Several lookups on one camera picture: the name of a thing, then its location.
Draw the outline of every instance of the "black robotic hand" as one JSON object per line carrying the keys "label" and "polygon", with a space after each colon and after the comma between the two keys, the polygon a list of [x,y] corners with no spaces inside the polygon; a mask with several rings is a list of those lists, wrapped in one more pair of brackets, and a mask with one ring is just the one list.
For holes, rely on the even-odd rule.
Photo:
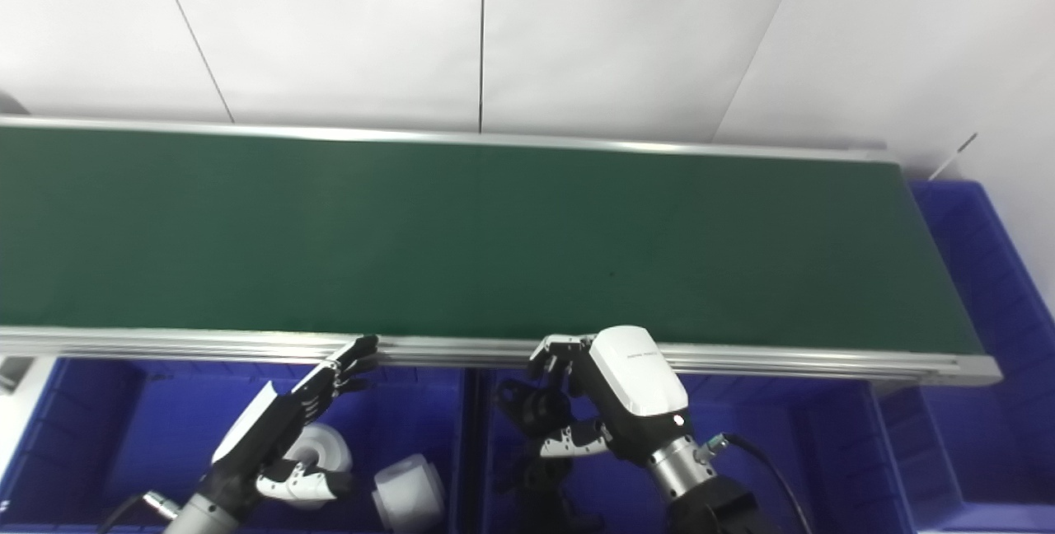
{"label": "black robotic hand", "polygon": [[[338,396],[365,389],[358,376],[377,366],[377,336],[359,337],[327,357],[288,394],[271,382],[249,403],[213,455],[193,497],[183,508],[155,492],[141,499],[172,523],[167,534],[227,534],[265,497],[332,500],[352,491],[348,473],[321,470],[283,459],[302,430],[329,408]],[[109,530],[140,497],[126,501],[100,527]]]}

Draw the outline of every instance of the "connector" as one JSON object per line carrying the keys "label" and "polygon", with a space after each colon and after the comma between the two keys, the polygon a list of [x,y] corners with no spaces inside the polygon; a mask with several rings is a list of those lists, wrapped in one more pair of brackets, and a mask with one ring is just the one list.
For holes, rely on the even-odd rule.
{"label": "connector", "polygon": [[161,495],[161,493],[158,493],[157,491],[147,491],[142,494],[142,500],[150,506],[151,509],[157,512],[157,515],[169,521],[176,519],[176,516],[178,516],[179,512],[183,510],[183,508],[177,506],[175,501],[169,499],[169,497],[166,497],[165,495]]}
{"label": "connector", "polygon": [[726,447],[729,446],[729,440],[726,439],[725,434],[720,433],[714,437],[707,440],[707,443],[696,450],[694,457],[697,462],[702,464],[709,464],[718,454],[725,452]]}

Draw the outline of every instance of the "robot finger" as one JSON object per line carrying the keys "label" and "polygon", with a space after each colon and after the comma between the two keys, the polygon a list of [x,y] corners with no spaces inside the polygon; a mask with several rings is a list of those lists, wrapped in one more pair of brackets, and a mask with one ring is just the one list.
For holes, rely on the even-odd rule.
{"label": "robot finger", "polygon": [[548,350],[536,349],[531,360],[528,361],[528,380],[534,382],[541,378],[552,359],[553,357],[550,356]]}
{"label": "robot finger", "polygon": [[378,351],[377,335],[366,335],[356,339],[356,342],[345,346],[330,357],[331,361],[337,361],[342,367],[350,365],[357,359],[369,357]]}
{"label": "robot finger", "polygon": [[318,406],[312,406],[311,408],[304,409],[304,426],[308,426],[322,415]]}
{"label": "robot finger", "polygon": [[568,373],[571,362],[554,357],[550,362],[546,376],[546,387],[560,389],[564,385],[564,374]]}
{"label": "robot finger", "polygon": [[341,371],[341,376],[338,378],[338,381],[341,382],[341,381],[347,380],[348,378],[350,378],[352,376],[358,376],[360,374],[365,374],[367,371],[372,371],[377,367],[378,367],[378,360],[377,359],[372,359],[372,358],[371,359],[357,359],[356,361],[352,361],[351,365],[349,365],[347,369]]}
{"label": "robot finger", "polygon": [[363,380],[363,379],[345,380],[338,384],[337,393],[338,395],[341,395],[341,394],[348,394],[349,392],[362,392],[365,388],[370,387],[370,385],[371,383],[369,380]]}

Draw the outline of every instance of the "white cup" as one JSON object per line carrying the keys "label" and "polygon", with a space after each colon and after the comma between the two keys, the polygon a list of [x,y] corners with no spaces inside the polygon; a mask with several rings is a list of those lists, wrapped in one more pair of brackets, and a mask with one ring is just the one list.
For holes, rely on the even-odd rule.
{"label": "white cup", "polygon": [[443,482],[425,456],[415,454],[373,477],[381,523],[396,534],[418,534],[443,521]]}

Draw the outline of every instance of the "black mechanical part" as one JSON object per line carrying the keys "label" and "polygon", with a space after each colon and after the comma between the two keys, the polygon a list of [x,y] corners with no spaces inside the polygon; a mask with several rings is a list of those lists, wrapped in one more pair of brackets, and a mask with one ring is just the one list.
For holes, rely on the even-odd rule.
{"label": "black mechanical part", "polygon": [[599,515],[576,515],[562,493],[561,483],[572,472],[571,458],[538,457],[538,446],[549,434],[575,421],[571,402],[560,390],[567,369],[567,362],[554,362],[545,387],[507,379],[495,389],[495,405],[532,440],[513,466],[512,483],[499,491],[515,492],[517,534],[591,534],[605,527]]}
{"label": "black mechanical part", "polygon": [[[492,420],[491,404],[478,404],[482,396],[493,392],[494,378],[488,370],[465,369],[465,387],[462,393],[464,402],[464,424],[461,438],[461,475],[465,491],[482,491],[487,478],[487,462],[484,454],[479,451],[486,447],[491,435],[487,425]],[[479,532],[482,519],[483,495],[462,495],[463,511],[457,512],[456,530],[459,532]]]}
{"label": "black mechanical part", "polygon": [[601,430],[600,419],[587,419],[572,423],[572,443],[576,447],[581,447],[600,439],[605,433]]}
{"label": "black mechanical part", "polygon": [[370,382],[364,379],[357,379],[354,376],[372,371],[378,367],[376,358],[358,359],[351,366],[341,373],[337,378],[337,395],[348,394],[349,392],[360,392],[370,386]]}
{"label": "black mechanical part", "polygon": [[559,387],[538,388],[518,380],[502,380],[495,405],[529,439],[544,437],[575,421],[572,404]]}
{"label": "black mechanical part", "polygon": [[356,492],[356,477],[347,472],[326,472],[326,488],[338,499],[344,499]]}
{"label": "black mechanical part", "polygon": [[293,471],[296,470],[296,460],[287,460],[285,458],[275,460],[271,463],[271,465],[261,471],[261,476],[275,482],[285,482],[290,476],[292,476]]}
{"label": "black mechanical part", "polygon": [[667,527],[670,534],[780,534],[754,495],[721,475],[674,500],[667,508]]}
{"label": "black mechanical part", "polygon": [[381,339],[377,335],[363,335],[359,337],[348,350],[344,351],[337,362],[342,366],[351,364],[354,361],[362,360],[369,355],[373,355],[378,351],[378,342]]}
{"label": "black mechanical part", "polygon": [[599,532],[599,515],[577,515],[561,484],[572,472],[570,458],[522,457],[514,465],[517,534],[589,534]]}

